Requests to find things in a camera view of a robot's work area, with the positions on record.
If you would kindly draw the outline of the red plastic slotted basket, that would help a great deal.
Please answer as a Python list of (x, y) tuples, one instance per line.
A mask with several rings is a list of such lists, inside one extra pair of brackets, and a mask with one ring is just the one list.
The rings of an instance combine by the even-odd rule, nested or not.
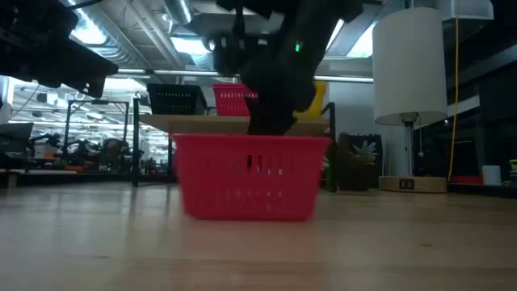
[(214, 84), (212, 89), (218, 116), (248, 116), (246, 101), (258, 98), (244, 84)]

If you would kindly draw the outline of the dark computer monitor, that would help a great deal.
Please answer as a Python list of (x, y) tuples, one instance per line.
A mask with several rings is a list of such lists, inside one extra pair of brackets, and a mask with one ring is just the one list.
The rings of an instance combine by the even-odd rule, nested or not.
[(33, 125), (0, 124), (0, 169), (10, 170), (23, 165)]

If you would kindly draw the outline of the background black metal frame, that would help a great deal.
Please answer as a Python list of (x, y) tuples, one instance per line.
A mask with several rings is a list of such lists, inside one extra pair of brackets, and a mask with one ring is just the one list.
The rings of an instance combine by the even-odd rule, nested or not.
[[(88, 110), (85, 111), (82, 106), (84, 104), (90, 104), (95, 106), (108, 106), (112, 105), (115, 108), (118, 108), (119, 111), (106, 111), (105, 109), (99, 109), (99, 110)], [(70, 127), (70, 120), (72, 115), (75, 112), (80, 112), (84, 115), (87, 115), (88, 113), (98, 113), (101, 117), (104, 117), (105, 114), (116, 114), (121, 113), (124, 116), (124, 125), (123, 125), (123, 138), (122, 141), (127, 141), (128, 136), (128, 122), (129, 122), (129, 109), (130, 104), (128, 101), (111, 101), (111, 100), (105, 100), (105, 99), (92, 99), (92, 100), (70, 100), (68, 102), (68, 108), (66, 111), (66, 119), (65, 119), (65, 139), (64, 139), (64, 145), (62, 148), (62, 157), (68, 158), (69, 157), (69, 146), (72, 144), (71, 141), (69, 141), (69, 127)]]

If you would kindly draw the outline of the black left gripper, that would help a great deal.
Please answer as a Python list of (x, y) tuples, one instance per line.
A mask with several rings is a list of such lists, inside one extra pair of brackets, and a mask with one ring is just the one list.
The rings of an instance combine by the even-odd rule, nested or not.
[(0, 27), (0, 75), (99, 98), (119, 66), (68, 38), (27, 39)]

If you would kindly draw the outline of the bright ceiling light panel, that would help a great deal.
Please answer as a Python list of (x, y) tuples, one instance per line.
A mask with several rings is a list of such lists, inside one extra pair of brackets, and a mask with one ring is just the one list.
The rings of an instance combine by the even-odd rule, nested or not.
[(211, 50), (207, 49), (204, 46), (204, 43), (200, 39), (188, 39), (181, 37), (171, 37), (170, 38), (174, 48), (179, 53), (187, 53), (194, 55), (202, 55), (210, 53)]

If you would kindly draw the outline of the red flat object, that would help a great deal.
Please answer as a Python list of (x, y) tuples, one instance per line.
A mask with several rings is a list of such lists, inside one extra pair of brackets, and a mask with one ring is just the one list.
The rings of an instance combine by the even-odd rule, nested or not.
[(451, 183), (469, 184), (469, 185), (483, 185), (483, 179), (478, 175), (453, 175), (450, 180)]

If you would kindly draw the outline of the large red plastic basket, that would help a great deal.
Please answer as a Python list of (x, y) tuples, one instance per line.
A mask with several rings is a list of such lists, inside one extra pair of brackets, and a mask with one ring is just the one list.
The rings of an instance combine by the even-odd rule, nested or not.
[(327, 137), (175, 134), (183, 209), (197, 219), (306, 221)]

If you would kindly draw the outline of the yellow plastic slotted basket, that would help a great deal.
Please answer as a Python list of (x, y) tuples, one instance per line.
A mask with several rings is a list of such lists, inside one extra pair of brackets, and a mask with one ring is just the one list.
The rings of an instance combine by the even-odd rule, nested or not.
[(317, 119), (321, 116), (322, 105), (326, 96), (327, 82), (325, 81), (314, 81), (315, 96), (309, 109), (304, 112), (294, 112), (293, 116), (298, 120)]

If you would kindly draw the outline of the white cylinder container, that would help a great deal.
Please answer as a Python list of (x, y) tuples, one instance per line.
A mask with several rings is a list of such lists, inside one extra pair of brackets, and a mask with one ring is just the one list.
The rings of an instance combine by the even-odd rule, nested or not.
[(481, 172), (484, 185), (500, 186), (502, 184), (500, 166), (484, 165), (481, 168)]

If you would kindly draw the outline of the black plastic slotted basket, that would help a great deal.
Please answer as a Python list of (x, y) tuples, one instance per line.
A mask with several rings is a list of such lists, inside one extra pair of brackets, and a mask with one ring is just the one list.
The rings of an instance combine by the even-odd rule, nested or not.
[(150, 83), (147, 92), (153, 115), (203, 115), (208, 107), (195, 85)]

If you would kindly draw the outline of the horizontal grey ceiling pipe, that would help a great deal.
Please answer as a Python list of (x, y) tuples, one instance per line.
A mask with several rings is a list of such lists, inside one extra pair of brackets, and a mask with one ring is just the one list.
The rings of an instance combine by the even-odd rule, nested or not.
[[(128, 76), (150, 76), (150, 75), (170, 75), (188, 77), (208, 77), (208, 78), (238, 78), (238, 74), (219, 74), (215, 71), (202, 70), (152, 70), (152, 69), (119, 69), (116, 75)], [(349, 82), (349, 83), (373, 83), (373, 78), (342, 76), (342, 75), (315, 75), (314, 79), (325, 82)]]

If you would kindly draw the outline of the white cylindrical table lamp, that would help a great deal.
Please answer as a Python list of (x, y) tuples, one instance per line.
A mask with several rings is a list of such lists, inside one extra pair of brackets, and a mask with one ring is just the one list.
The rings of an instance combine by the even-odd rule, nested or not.
[(440, 12), (414, 7), (384, 17), (372, 31), (374, 121), (405, 129), (407, 175), (383, 175), (379, 189), (445, 193), (441, 177), (414, 175), (414, 126), (448, 117)]

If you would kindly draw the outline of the narrow silver ceiling duct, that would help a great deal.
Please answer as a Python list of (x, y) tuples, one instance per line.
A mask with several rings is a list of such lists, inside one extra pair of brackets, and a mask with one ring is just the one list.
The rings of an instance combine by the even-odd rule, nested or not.
[(190, 0), (163, 0), (166, 13), (176, 25), (185, 25), (194, 18), (194, 10)]

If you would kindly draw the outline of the wide silver ceiling duct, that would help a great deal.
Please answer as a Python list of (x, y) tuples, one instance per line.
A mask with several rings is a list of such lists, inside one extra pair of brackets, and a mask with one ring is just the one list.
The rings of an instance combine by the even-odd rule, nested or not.
[(74, 10), (70, 37), (125, 69), (182, 69), (163, 0), (59, 0)]

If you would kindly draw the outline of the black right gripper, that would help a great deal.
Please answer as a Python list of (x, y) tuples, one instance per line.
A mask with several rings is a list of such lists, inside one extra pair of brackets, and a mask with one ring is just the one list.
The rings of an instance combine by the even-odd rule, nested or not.
[(241, 70), (245, 85), (258, 98), (245, 97), (248, 135), (283, 136), (297, 122), (294, 112), (311, 107), (313, 76), (324, 55), (324, 31), (283, 25), (267, 47)]

